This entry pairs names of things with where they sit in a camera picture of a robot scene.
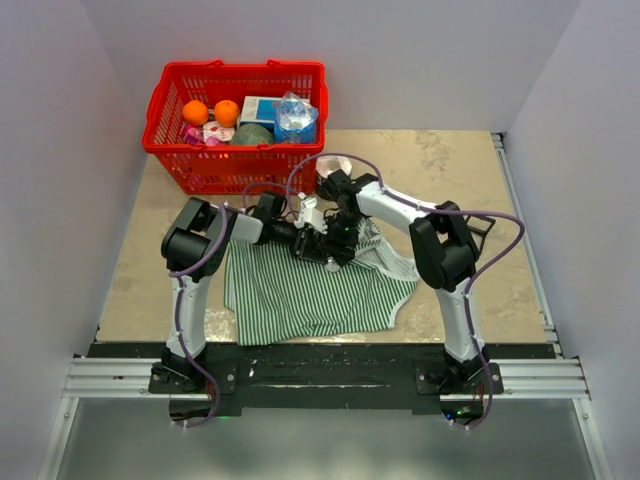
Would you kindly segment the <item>green white striped garment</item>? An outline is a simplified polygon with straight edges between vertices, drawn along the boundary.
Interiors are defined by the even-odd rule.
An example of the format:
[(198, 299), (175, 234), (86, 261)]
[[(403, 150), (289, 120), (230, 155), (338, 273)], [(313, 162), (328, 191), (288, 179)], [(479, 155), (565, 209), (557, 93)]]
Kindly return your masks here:
[(335, 272), (281, 244), (230, 242), (224, 302), (235, 315), (238, 344), (259, 346), (389, 330), (418, 281), (414, 260), (364, 220), (354, 260)]

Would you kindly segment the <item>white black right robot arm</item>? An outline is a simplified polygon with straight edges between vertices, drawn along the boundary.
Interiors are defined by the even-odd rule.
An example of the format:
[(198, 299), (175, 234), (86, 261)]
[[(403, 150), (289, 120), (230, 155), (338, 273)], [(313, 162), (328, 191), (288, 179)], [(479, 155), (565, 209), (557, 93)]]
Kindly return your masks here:
[(464, 289), (476, 273), (479, 250), (458, 205), (424, 203), (383, 185), (372, 174), (352, 179), (341, 170), (331, 173), (322, 188), (338, 212), (328, 217), (319, 246), (339, 265), (355, 258), (357, 227), (366, 218), (408, 235), (417, 272), (435, 290), (445, 327), (441, 385), (469, 392), (481, 380), (487, 355), (484, 342), (473, 338), (476, 328), (467, 316), (473, 308)]

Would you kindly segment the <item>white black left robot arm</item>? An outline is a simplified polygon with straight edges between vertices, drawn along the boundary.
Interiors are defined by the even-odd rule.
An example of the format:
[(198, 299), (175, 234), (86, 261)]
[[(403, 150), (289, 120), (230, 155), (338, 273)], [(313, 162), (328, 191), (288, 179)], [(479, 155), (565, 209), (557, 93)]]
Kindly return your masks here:
[(284, 203), (282, 195), (267, 192), (244, 212), (191, 197), (163, 238), (161, 255), (172, 282), (173, 320), (161, 365), (183, 391), (196, 392), (207, 380), (204, 313), (211, 279), (228, 244), (279, 242), (298, 253), (301, 239), (314, 232), (280, 219)]

